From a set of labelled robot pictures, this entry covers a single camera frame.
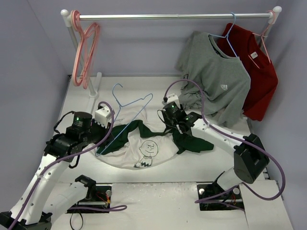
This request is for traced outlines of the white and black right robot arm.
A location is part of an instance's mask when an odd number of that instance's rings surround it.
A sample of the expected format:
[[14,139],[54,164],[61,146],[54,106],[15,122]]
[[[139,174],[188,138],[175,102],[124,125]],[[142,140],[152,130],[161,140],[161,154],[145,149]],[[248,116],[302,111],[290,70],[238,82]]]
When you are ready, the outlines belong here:
[[262,149],[262,142],[254,134],[243,136],[221,127],[216,128],[209,122],[204,122],[198,113],[186,114],[175,102],[165,105],[162,115],[169,128],[177,129],[179,133],[189,137],[208,141],[233,157],[234,166],[221,173],[212,185],[213,194],[217,197],[224,197],[229,193],[230,188],[242,182],[254,183],[270,162],[264,153],[241,142],[244,140]]

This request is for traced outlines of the white and green t-shirt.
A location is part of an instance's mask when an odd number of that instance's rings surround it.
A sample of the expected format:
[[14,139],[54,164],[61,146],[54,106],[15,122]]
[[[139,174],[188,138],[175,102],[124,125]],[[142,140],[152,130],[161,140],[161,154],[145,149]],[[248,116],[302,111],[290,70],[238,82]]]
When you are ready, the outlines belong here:
[[[111,132],[114,137],[141,108],[133,106],[120,112]],[[89,153],[95,156],[98,148]],[[208,141],[180,134],[178,130],[166,130],[161,121],[149,121],[144,109],[107,150],[96,158],[117,168],[134,170],[154,167],[186,150],[201,153],[213,148],[214,145]]]

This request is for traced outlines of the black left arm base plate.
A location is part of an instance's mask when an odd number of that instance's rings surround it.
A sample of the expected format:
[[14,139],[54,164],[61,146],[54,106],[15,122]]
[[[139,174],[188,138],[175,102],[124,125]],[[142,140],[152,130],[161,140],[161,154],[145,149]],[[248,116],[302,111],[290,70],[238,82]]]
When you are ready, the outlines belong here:
[[111,184],[97,184],[95,180],[85,175],[80,175],[75,179],[75,182],[80,182],[87,188],[87,195],[84,199],[81,199],[72,207],[86,207],[86,208],[97,208],[97,210],[89,209],[69,209],[67,213],[103,213],[100,209],[110,208],[111,196],[112,196],[112,185]]

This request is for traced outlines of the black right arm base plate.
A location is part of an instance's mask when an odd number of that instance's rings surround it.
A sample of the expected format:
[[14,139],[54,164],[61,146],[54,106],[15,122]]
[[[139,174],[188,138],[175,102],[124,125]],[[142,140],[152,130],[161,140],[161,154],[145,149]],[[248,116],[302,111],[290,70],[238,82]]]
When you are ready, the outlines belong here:
[[197,185],[198,200],[204,199],[204,201],[198,203],[200,211],[241,210],[244,212],[245,207],[239,186],[233,187],[230,191],[224,191],[217,184],[221,175],[211,184]]

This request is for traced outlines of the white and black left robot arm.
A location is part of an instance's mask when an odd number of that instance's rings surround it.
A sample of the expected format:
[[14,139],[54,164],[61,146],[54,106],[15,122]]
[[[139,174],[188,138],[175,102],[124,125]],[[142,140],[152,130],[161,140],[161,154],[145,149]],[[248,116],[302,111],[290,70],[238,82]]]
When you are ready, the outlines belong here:
[[96,182],[79,176],[63,194],[47,204],[58,179],[74,158],[108,139],[114,124],[114,112],[100,107],[94,115],[73,112],[73,122],[65,133],[57,132],[44,149],[41,163],[26,191],[9,211],[1,212],[0,224],[8,230],[49,230],[54,222],[79,200],[90,201],[96,195]]

